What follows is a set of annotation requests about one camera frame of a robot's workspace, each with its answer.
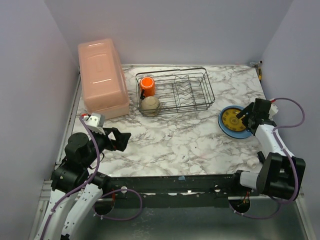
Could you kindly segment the yellow patterned plate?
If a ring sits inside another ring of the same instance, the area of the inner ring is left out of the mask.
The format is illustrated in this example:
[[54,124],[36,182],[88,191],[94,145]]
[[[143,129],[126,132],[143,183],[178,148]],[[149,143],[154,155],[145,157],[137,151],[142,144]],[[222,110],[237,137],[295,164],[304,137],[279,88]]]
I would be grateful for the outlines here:
[[244,116],[240,118],[237,117],[237,114],[241,112],[240,108],[229,107],[222,112],[221,119],[222,124],[233,132],[243,132],[246,130],[246,126],[243,124]]

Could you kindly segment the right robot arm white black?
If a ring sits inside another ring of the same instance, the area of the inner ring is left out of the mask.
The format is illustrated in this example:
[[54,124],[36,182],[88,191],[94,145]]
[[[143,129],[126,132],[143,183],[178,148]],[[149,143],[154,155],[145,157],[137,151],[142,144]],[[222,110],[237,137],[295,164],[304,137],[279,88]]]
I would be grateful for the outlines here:
[[280,204],[293,202],[300,190],[306,163],[295,157],[279,135],[279,129],[270,119],[272,104],[277,98],[257,98],[236,115],[262,146],[265,161],[259,173],[239,170],[239,185],[269,196]]

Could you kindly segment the blue plate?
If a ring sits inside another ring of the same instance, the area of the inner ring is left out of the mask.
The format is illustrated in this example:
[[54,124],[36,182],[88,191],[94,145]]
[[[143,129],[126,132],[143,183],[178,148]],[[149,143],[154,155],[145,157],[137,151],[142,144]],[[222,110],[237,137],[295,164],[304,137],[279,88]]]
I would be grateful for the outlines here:
[[249,138],[252,133],[250,131],[247,130],[247,128],[244,130],[244,131],[241,131],[241,132],[234,132],[234,131],[231,131],[229,129],[227,129],[223,123],[222,123],[222,112],[224,110],[226,110],[227,108],[239,108],[241,110],[243,110],[244,108],[242,106],[237,106],[237,105],[230,105],[230,106],[227,106],[225,107],[218,115],[218,126],[220,127],[220,129],[222,130],[222,132],[224,134],[226,134],[228,137],[230,138],[233,138],[233,139],[239,139],[239,140],[242,140],[242,139],[247,139]]

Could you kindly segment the white ceramic bowl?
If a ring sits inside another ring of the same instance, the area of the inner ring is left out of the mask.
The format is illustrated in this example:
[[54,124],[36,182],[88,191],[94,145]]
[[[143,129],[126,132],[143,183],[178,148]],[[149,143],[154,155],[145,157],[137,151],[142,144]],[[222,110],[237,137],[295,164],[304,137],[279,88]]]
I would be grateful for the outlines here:
[[161,103],[155,96],[145,97],[141,102],[140,111],[144,116],[154,117],[161,111]]

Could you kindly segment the orange mug black handle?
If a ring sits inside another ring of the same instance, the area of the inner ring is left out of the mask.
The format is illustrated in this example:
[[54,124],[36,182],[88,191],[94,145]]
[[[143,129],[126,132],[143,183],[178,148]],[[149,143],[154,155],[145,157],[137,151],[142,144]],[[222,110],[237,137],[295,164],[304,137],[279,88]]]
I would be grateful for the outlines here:
[[156,84],[152,77],[144,77],[139,82],[140,86],[140,98],[151,97],[156,94]]

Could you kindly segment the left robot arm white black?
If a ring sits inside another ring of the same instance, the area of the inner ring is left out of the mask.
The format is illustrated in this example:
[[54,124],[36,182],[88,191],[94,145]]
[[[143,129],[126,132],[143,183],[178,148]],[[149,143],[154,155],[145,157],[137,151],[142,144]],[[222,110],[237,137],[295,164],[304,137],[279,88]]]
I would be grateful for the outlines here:
[[131,134],[117,128],[103,128],[103,133],[72,134],[64,148],[65,157],[51,175],[51,192],[36,240],[73,240],[94,203],[113,189],[111,178],[88,169],[104,151],[123,152]]

